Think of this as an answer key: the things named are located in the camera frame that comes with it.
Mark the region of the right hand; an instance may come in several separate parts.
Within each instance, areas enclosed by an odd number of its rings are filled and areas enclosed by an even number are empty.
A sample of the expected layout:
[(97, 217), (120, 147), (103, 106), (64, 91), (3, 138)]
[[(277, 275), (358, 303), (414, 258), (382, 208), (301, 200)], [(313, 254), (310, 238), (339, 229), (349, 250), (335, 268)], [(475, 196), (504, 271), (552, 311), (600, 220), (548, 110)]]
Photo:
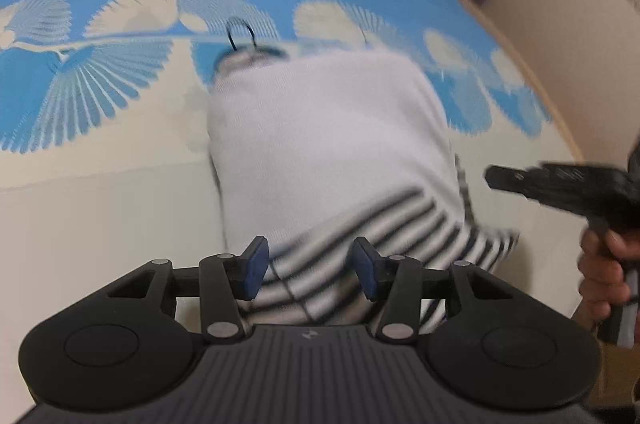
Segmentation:
[(584, 328), (593, 328), (611, 314), (614, 307), (631, 300), (631, 289), (625, 282), (624, 262), (638, 262), (638, 231), (619, 234), (608, 231), (598, 236), (591, 229), (582, 233), (577, 268), (582, 275), (578, 293), (582, 298), (574, 320)]

